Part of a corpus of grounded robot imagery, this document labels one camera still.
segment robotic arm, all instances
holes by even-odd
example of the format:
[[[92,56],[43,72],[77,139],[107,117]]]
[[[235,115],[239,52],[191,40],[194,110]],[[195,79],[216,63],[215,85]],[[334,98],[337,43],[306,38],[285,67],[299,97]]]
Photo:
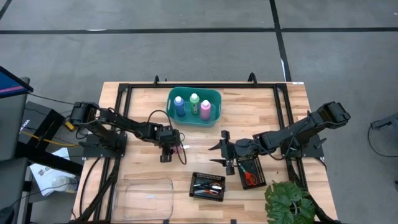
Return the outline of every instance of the robotic arm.
[[[70,122],[78,128],[86,128],[99,138],[102,148],[120,151],[121,133],[106,129],[103,124],[111,125],[123,131],[133,133],[138,139],[154,143],[162,148],[160,162],[171,162],[173,147],[181,143],[180,133],[171,126],[149,122],[137,122],[115,112],[112,108],[100,108],[95,103],[76,102],[70,116]]]
[[[253,139],[240,139],[236,143],[229,142],[229,132],[222,131],[223,139],[209,150],[221,149],[221,156],[224,159],[212,159],[211,161],[219,162],[226,167],[227,175],[234,175],[234,160],[239,157],[251,155],[270,155],[276,151],[278,147],[286,148],[282,158],[289,156],[290,150],[299,150],[307,146],[309,139],[324,130],[325,128],[336,129],[344,126],[351,116],[344,110],[340,103],[326,103],[315,112],[309,113],[308,116],[296,123],[281,129],[279,131],[267,131],[255,134]],[[322,139],[317,146],[325,142]]]

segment pink paint bottle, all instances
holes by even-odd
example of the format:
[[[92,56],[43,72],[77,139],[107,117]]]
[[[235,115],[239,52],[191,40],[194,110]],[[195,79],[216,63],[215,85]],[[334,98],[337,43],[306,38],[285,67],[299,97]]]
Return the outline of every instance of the pink paint bottle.
[[[210,119],[211,104],[207,100],[203,100],[200,104],[200,119],[208,121]]]

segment bottle cap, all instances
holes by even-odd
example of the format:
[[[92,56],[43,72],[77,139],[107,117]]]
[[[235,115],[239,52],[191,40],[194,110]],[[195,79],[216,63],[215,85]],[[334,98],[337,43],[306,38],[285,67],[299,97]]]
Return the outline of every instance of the bottle cap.
[[[175,98],[175,101],[176,101],[177,103],[181,103],[181,101],[182,101],[181,96],[176,97],[176,98]]]
[[[197,100],[198,99],[198,95],[196,93],[192,93],[191,95],[193,100]]]
[[[210,103],[207,100],[203,100],[202,104],[203,104],[203,106],[208,106]]]

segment teal plastic basket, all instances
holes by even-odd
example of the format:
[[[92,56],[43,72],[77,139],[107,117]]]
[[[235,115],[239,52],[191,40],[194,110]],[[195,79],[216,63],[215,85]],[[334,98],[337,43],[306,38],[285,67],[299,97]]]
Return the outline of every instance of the teal plastic basket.
[[[208,100],[211,104],[210,119],[203,121],[200,119],[200,113],[193,114],[191,112],[191,106],[189,98],[192,93],[196,93],[199,96],[200,103],[203,100]],[[184,99],[185,116],[177,116],[174,108],[174,99],[177,96],[181,96]],[[175,87],[170,91],[169,97],[167,98],[166,112],[170,118],[174,120],[174,123],[181,125],[199,126],[199,127],[212,127],[216,124],[221,115],[221,94],[216,90],[209,90],[205,88],[189,88],[189,87]]]

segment white paper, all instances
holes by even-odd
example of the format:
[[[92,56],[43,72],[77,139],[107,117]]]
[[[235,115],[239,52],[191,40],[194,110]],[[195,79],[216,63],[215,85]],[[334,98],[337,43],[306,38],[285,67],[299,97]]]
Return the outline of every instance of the white paper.
[[[63,157],[64,159],[69,159],[69,153],[67,148],[61,148],[55,152],[52,153],[55,156]],[[29,166],[30,170],[33,173],[33,176],[35,177],[35,180],[37,182],[37,185],[39,186],[40,190],[42,190],[42,195],[43,196],[48,196],[52,192],[54,192],[54,189],[47,189],[44,190],[48,187],[52,187],[51,183],[54,178],[59,177],[59,176],[65,176],[65,177],[75,177],[73,174],[69,174],[67,172],[62,172],[59,170],[55,170],[40,164],[32,164]]]

